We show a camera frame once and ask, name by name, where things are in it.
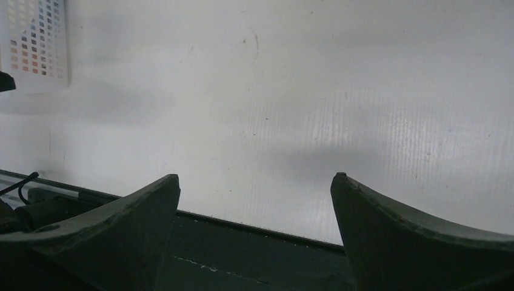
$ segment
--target perforated basket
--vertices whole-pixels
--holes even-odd
[[[0,0],[0,70],[24,95],[67,87],[64,0]]]

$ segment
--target basket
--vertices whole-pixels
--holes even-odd
[[[64,0],[0,1],[0,70],[26,95],[68,85]]]

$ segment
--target black cable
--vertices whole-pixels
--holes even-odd
[[[4,195],[4,194],[7,194],[9,192],[11,192],[12,190],[18,188],[18,195],[20,196],[21,198],[21,201],[23,201],[25,203],[25,201],[27,201],[25,198],[22,198],[23,196],[21,195],[21,189],[23,188],[23,186],[25,186],[28,182],[36,179],[37,177],[39,177],[39,173],[38,172],[34,172],[32,174],[30,174],[28,177],[26,177],[25,179],[21,180],[20,182],[17,182],[7,188],[5,188],[4,190],[0,190],[0,196]]]

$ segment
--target white plastic basket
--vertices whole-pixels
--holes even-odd
[[[68,85],[64,0],[0,0],[0,70],[16,90],[48,93]]]

